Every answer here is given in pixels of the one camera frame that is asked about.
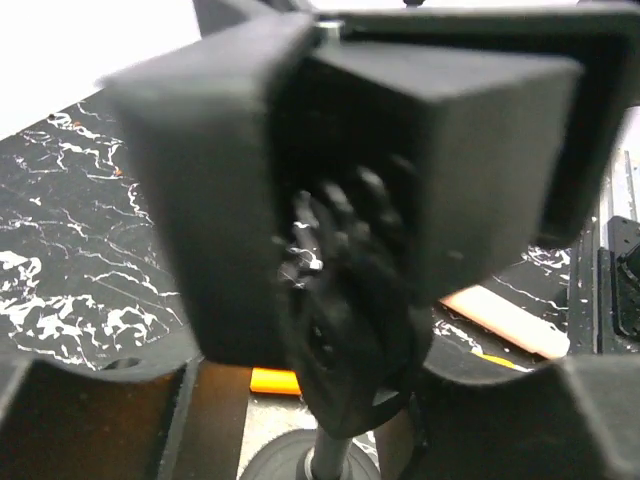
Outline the orange microphone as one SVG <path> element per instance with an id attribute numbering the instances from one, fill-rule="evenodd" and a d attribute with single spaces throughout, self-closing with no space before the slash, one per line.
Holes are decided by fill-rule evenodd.
<path id="1" fill-rule="evenodd" d="M 249 388 L 258 394 L 301 395 L 296 374 L 288 370 L 254 368 Z"/>

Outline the black front mounting rail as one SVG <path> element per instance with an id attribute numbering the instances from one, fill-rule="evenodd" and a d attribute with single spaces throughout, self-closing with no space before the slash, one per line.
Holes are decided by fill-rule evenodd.
<path id="1" fill-rule="evenodd" d="M 589 227 L 571 252 L 567 335 L 569 353 L 639 352 L 639 223 L 614 216 L 605 247 Z"/>

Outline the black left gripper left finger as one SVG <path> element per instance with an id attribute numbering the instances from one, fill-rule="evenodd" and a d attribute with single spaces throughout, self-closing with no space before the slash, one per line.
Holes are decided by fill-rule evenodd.
<path id="1" fill-rule="evenodd" d="M 1 358 L 4 479 L 159 479 L 188 368 L 183 329 L 98 371 Z"/>

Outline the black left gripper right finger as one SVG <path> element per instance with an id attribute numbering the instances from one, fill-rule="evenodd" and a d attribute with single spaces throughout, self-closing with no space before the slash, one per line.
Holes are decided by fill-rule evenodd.
<path id="1" fill-rule="evenodd" d="M 418 479 L 636 479 L 639 358 L 574 356 L 498 383 L 427 373 Z"/>

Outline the cream pink microphone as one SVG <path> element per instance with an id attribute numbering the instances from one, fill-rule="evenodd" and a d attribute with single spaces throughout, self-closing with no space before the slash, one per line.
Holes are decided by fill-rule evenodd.
<path id="1" fill-rule="evenodd" d="M 458 291 L 440 303 L 531 354 L 556 360 L 569 352 L 565 333 L 482 286 Z"/>

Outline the black round-base stand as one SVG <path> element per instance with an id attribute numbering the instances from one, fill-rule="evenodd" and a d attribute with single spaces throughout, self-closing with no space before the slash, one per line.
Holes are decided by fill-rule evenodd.
<path id="1" fill-rule="evenodd" d="M 104 82 L 209 360 L 288 367 L 318 426 L 247 479 L 373 479 L 352 440 L 408 402 L 431 304 L 535 234 L 582 66 L 349 40 L 271 13 Z"/>

